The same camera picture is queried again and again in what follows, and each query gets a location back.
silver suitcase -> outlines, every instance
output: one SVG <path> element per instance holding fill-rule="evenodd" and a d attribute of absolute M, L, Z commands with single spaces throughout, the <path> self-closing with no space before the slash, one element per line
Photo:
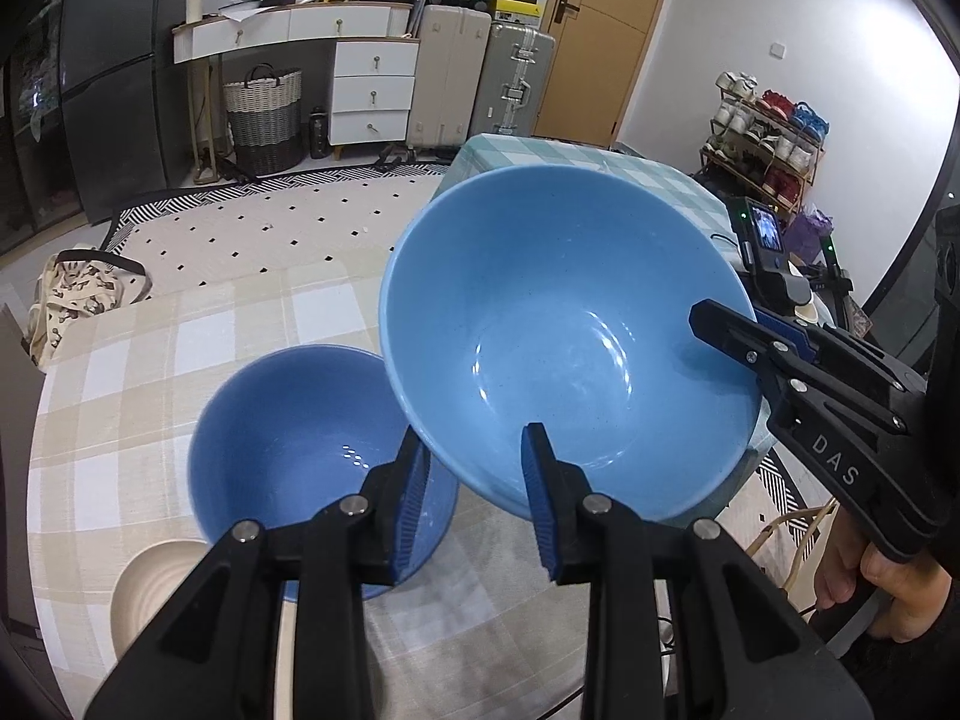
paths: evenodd
<path fill-rule="evenodd" d="M 478 10 L 424 8 L 407 146 L 438 148 L 467 141 L 490 25 L 490 14 Z"/>
<path fill-rule="evenodd" d="M 533 135 L 555 39 L 531 26 L 498 23 L 490 30 L 470 136 Z"/>

light blue checkered tablecloth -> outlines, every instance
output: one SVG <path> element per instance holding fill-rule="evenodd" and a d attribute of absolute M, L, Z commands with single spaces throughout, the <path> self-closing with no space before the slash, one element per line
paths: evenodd
<path fill-rule="evenodd" d="M 573 143 L 545 141 L 538 138 L 515 138 L 510 135 L 475 135 L 460 149 L 434 196 L 487 170 L 543 163 L 594 167 L 594 169 L 635 181 L 682 212 L 708 238 L 713 233 L 720 233 L 736 240 L 724 204 L 688 175 L 669 165 L 662 165 L 660 162 L 613 151 L 603 151 L 592 146 L 574 146 Z M 722 239 L 710 239 L 710 241 L 733 268 L 743 268 L 735 247 Z M 776 442 L 766 427 L 769 416 L 770 406 L 764 399 L 760 406 L 757 427 L 743 454 L 743 459 L 723 485 L 725 493 L 728 493 L 725 495 L 726 498 L 733 497 L 733 493 L 739 490 L 757 467 L 760 459 Z M 717 512 L 704 511 L 702 514 L 705 517 L 715 517 Z"/>

purple bag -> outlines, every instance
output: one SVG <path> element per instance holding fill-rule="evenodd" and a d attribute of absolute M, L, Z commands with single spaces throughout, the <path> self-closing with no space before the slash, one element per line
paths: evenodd
<path fill-rule="evenodd" d="M 784 248 L 813 265 L 820 256 L 820 239 L 833 232 L 833 220 L 822 211 L 797 214 L 784 231 Z"/>

bag strap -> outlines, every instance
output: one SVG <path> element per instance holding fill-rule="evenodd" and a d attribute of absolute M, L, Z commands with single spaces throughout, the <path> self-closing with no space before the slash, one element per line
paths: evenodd
<path fill-rule="evenodd" d="M 268 62 L 261 62 L 259 65 L 253 65 L 253 67 L 251 67 L 251 69 L 249 69 L 249 70 L 247 71 L 247 74 L 246 74 L 246 76 L 244 76 L 244 79 L 243 79 L 244 89 L 250 88 L 250 82 L 251 82 L 251 81 L 253 81 L 253 80 L 260 80 L 260 79 L 255 79 L 255 78 L 253 77 L 254 74 L 255 74 L 260 68 L 267 68 L 267 70 L 270 71 L 270 73 L 268 74 L 268 77 L 270 77 L 271 79 L 273 79 L 273 80 L 277 83 L 277 86 L 280 86 L 280 79 L 277 78 L 277 73 L 274 72 L 274 66 L 272 66 L 272 65 L 269 64 Z"/>
<path fill-rule="evenodd" d="M 114 268 L 119 268 L 122 271 L 128 271 L 131 274 L 142 276 L 143 286 L 140 288 L 140 294 L 136 298 L 133 298 L 131 303 L 138 303 L 145 298 L 154 285 L 154 281 L 150 279 L 150 274 L 147 273 L 147 269 L 138 263 L 138 261 L 128 260 L 126 257 L 112 254 L 109 251 L 99 251 L 94 248 L 69 248 L 56 255 L 56 264 L 59 265 L 67 262 L 102 262 L 112 265 Z"/>

woven basket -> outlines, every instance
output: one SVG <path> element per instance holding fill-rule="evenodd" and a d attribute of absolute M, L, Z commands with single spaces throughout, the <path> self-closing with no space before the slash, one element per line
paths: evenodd
<path fill-rule="evenodd" d="M 253 77 L 261 69 L 267 77 Z M 271 65 L 262 64 L 253 67 L 244 80 L 224 84 L 238 167 L 267 175 L 304 159 L 301 76 L 296 68 L 276 73 Z"/>

